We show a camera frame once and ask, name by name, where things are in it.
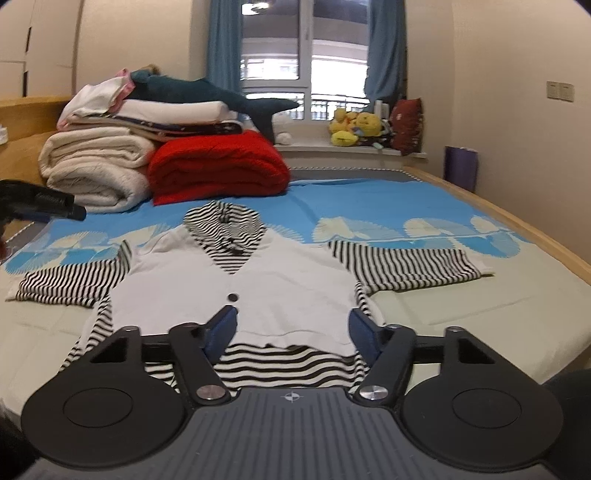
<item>blue bedsheet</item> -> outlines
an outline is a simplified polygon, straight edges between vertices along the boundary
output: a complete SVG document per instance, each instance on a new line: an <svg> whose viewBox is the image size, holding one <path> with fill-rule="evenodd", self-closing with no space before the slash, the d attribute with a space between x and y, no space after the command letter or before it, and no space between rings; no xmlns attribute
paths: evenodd
<svg viewBox="0 0 591 480"><path fill-rule="evenodd" d="M506 226L428 183L386 180L300 180L277 197L225 199L257 210L268 227L305 243L341 238L389 248L465 248L494 257L519 253L524 241ZM18 274L46 265L112 258L128 240L142 245L181 224L207 200L117 214L90 214L82 223L55 220L5 268Z"/></svg>

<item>ceiling light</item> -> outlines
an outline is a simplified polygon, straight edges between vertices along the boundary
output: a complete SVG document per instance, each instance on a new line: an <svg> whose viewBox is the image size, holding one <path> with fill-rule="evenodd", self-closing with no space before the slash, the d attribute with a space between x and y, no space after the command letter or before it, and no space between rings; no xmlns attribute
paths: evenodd
<svg viewBox="0 0 591 480"><path fill-rule="evenodd" d="M242 4L242 15L258 15L271 5L269 2L256 2L253 4Z"/></svg>

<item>folded towel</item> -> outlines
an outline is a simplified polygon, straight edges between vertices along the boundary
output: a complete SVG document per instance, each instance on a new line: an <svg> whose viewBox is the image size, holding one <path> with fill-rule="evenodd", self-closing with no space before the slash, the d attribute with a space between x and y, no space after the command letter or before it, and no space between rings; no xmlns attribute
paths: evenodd
<svg viewBox="0 0 591 480"><path fill-rule="evenodd" d="M160 103L145 100L125 100L117 115L156 124L208 125L234 120L223 102Z"/></svg>

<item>red pillow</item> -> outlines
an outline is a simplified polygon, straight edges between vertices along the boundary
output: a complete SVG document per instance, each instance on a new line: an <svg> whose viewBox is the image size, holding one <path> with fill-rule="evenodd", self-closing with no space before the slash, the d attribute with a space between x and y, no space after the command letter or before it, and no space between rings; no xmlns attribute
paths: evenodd
<svg viewBox="0 0 591 480"><path fill-rule="evenodd" d="M416 100L399 100L390 114L394 137L390 146L409 155L421 150L423 136L423 103Z"/></svg>

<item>bedsheet pattern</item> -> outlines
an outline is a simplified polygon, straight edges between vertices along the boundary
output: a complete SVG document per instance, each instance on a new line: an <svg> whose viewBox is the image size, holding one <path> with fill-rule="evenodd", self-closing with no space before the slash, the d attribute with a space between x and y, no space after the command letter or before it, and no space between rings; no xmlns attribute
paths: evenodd
<svg viewBox="0 0 591 480"><path fill-rule="evenodd" d="M525 241L504 225L428 183L385 180L292 182L278 197L227 198L260 212L270 228L304 243L347 239L388 248L470 248L499 258L519 254ZM127 240L142 245L181 224L207 200L154 207L143 203L120 215L88 215L83 223L56 220L6 264L10 274L104 260Z"/></svg>
<svg viewBox="0 0 591 480"><path fill-rule="evenodd" d="M462 325L537 381L565 367L591 343L591 287L506 226L428 183L384 180L292 182L271 198L230 198L260 212L277 232L301 242L342 238L373 246L463 248L479 252L495 276L455 286L373 296L377 321L420 335ZM126 239L146 243L179 225L186 202L131 212L57 220L0 270L0 298L37 268L112 258ZM0 303L0 399L20 413L51 378L89 311L75 306ZM413 383L437 373L420 365Z"/></svg>

